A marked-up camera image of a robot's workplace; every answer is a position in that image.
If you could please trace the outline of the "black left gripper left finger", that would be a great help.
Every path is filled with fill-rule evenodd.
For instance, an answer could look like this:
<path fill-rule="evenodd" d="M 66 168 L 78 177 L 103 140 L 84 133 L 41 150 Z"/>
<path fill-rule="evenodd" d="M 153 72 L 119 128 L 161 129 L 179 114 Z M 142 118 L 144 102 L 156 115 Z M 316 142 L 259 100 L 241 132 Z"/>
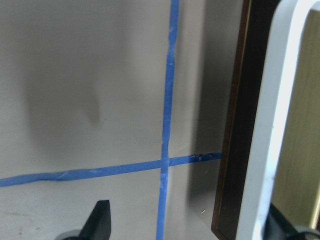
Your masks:
<path fill-rule="evenodd" d="M 58 240 L 109 240 L 112 233 L 111 205 L 109 200 L 99 200 L 82 229 L 63 233 Z"/>

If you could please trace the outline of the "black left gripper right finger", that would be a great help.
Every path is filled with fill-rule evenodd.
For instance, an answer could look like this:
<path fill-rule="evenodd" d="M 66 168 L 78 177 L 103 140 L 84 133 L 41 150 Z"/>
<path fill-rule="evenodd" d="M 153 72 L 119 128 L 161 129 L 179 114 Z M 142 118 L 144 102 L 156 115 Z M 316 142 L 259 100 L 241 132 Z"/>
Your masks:
<path fill-rule="evenodd" d="M 319 240 L 320 232 L 306 226 L 293 226 L 271 203 L 264 225 L 265 240 Z"/>

